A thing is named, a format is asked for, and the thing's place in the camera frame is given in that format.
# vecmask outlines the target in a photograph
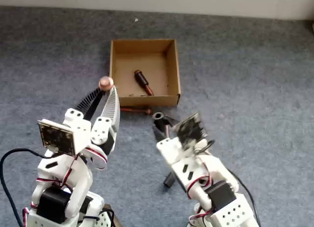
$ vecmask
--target cardboard box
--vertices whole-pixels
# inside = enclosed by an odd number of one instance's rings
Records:
[[[134,79],[140,70],[154,96]],[[119,39],[111,42],[110,77],[120,106],[175,106],[181,94],[178,51],[174,39]]]

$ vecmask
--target red wire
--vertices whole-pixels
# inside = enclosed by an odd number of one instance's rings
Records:
[[[197,219],[197,218],[200,218],[200,217],[207,216],[207,215],[210,214],[210,213],[211,213],[211,210],[209,210],[209,211],[207,211],[207,212],[205,212],[205,213],[203,213],[203,214],[198,214],[198,215],[192,216],[192,217],[190,218],[190,220],[194,220],[194,219]]]
[[[27,215],[29,214],[29,210],[27,207],[25,207],[22,210],[22,214],[23,214],[23,225],[24,225],[24,227],[27,227]]]
[[[37,209],[37,206],[33,202],[30,203],[30,207],[34,208],[34,209]]]
[[[45,178],[37,178],[37,181],[44,181],[44,182],[57,182],[57,183],[61,183],[60,180],[57,179],[45,179]]]
[[[63,187],[63,186],[66,184],[66,182],[67,182],[67,180],[68,180],[68,177],[70,176],[70,174],[71,174],[71,172],[72,172],[72,168],[71,168],[71,167],[72,167],[74,161],[75,161],[77,158],[78,158],[78,156],[76,155],[75,158],[74,158],[74,160],[73,160],[73,162],[72,162],[71,165],[70,165],[70,168],[68,169],[66,175],[65,175],[64,178],[63,178],[61,187]]]
[[[200,179],[207,178],[207,177],[210,179],[210,175],[202,175],[202,176],[198,177],[197,179],[195,179],[195,180],[189,185],[189,187],[186,189],[186,193],[187,193],[187,196],[188,196],[189,199],[191,199],[191,196],[190,196],[190,194],[189,194],[188,192],[190,191],[190,189],[192,188],[192,186],[193,186],[197,181],[199,181]]]
[[[85,149],[88,150],[88,151],[91,151],[91,152],[93,152],[93,153],[95,153],[95,154],[97,154],[97,155],[99,155],[101,158],[103,158],[103,159],[106,161],[106,163],[108,163],[106,157],[104,157],[104,156],[103,156],[102,154],[100,154],[99,152],[97,152],[97,151],[95,151],[95,150],[93,150],[93,149],[91,149],[91,148],[89,148],[89,147],[86,147]]]

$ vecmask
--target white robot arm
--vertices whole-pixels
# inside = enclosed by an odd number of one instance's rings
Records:
[[[46,119],[38,121],[43,145],[48,149],[45,155],[60,153],[60,156],[42,159],[38,166],[28,227],[39,223],[49,227],[94,227],[100,221],[98,215],[105,202],[89,191],[93,179],[89,167],[99,170],[106,167],[120,122],[119,100],[113,87],[101,116],[91,125],[90,119],[102,95],[97,89],[75,108],[69,108],[62,124]],[[112,226],[110,217],[106,216],[107,224]]]
[[[259,227],[235,177],[207,149],[200,117],[194,114],[174,126],[177,137],[157,148],[190,199],[198,200],[189,227]]]

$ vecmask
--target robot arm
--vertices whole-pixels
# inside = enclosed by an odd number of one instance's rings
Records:
[[[159,141],[157,148],[188,197],[199,202],[188,227],[258,227],[245,196],[237,193],[235,177],[207,152],[213,143],[205,139],[200,116],[190,116],[173,130],[177,137]]]
[[[43,145],[48,149],[46,153],[58,152],[63,155],[49,160],[42,159],[40,162],[38,166],[40,179],[51,179],[56,182],[38,183],[32,201],[38,205],[40,211],[37,210],[37,215],[31,212],[30,221],[35,222],[38,215],[39,219],[60,221],[60,216],[52,217],[51,213],[48,213],[49,206],[42,204],[42,196],[48,201],[53,201],[50,197],[58,196],[58,190],[64,185],[73,190],[70,194],[61,194],[62,199],[57,201],[57,203],[66,203],[58,208],[60,213],[62,209],[64,210],[64,217],[61,219],[77,220],[80,208],[87,194],[90,193],[89,188],[92,185],[92,173],[86,164],[92,164],[100,170],[104,169],[107,164],[107,155],[115,147],[120,122],[119,99],[114,86],[107,93],[108,98],[102,114],[96,118],[93,126],[90,120],[104,94],[100,88],[88,94],[74,108],[69,108],[62,124],[46,119],[38,122]],[[88,205],[86,213],[98,215],[104,200],[99,196],[94,197],[96,199]],[[93,223],[93,220],[86,220],[83,226],[93,226]]]

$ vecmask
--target black cable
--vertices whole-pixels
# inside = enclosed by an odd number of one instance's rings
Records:
[[[255,206],[255,202],[254,202],[254,198],[253,198],[253,195],[251,194],[251,192],[249,191],[249,189],[244,185],[244,183],[242,182],[242,180],[235,174],[233,173],[231,170],[228,169],[228,171],[239,181],[239,183],[243,186],[243,188],[245,189],[245,191],[247,192],[247,194],[250,196],[250,199],[251,199],[251,202],[252,202],[252,205],[253,205],[253,210],[254,210],[254,213],[255,213],[255,216],[256,216],[256,221],[257,221],[257,224],[259,225],[259,227],[262,227],[261,225],[261,221],[260,221],[260,217],[259,217],[259,214],[257,212],[257,208]]]
[[[103,208],[102,211],[101,211],[101,213],[99,213],[99,214],[102,214],[102,213],[104,213],[104,212],[111,212],[111,213],[112,213],[112,216],[108,214],[109,219],[110,219],[110,222],[111,222],[110,227],[115,227],[116,225],[115,225],[114,222],[113,222],[113,219],[114,219],[114,211],[113,211],[112,209],[109,209],[109,208]]]
[[[41,154],[39,154],[39,153],[37,153],[37,152],[35,152],[35,151],[33,151],[33,150],[28,149],[28,148],[15,148],[15,149],[12,149],[12,150],[8,151],[7,153],[5,153],[5,154],[2,156],[2,158],[1,158],[1,160],[0,160],[0,180],[1,180],[1,184],[2,184],[2,187],[3,187],[3,190],[4,190],[5,194],[6,194],[6,196],[7,196],[8,199],[9,199],[9,202],[10,202],[11,207],[12,207],[12,210],[13,210],[13,214],[14,214],[14,216],[15,216],[15,218],[16,218],[18,224],[19,224],[19,226],[20,226],[20,227],[23,227],[22,220],[21,220],[21,218],[20,218],[20,216],[19,216],[19,214],[18,214],[18,211],[16,210],[16,206],[15,206],[15,204],[14,204],[13,198],[12,198],[11,195],[10,195],[10,192],[9,192],[9,190],[8,190],[6,184],[5,184],[5,180],[4,180],[4,177],[3,177],[3,163],[4,163],[4,160],[6,159],[7,156],[9,156],[10,154],[15,153],[15,152],[30,152],[30,153],[32,153],[33,155],[37,156],[37,157],[41,157],[41,158],[45,158],[45,159],[57,157],[57,156],[59,156],[60,154],[59,154],[59,153],[56,153],[56,154],[54,154],[54,155],[51,156],[51,157],[46,157],[46,156],[41,155]]]
[[[99,217],[98,216],[84,216],[83,219],[93,219],[93,220],[98,221]]]

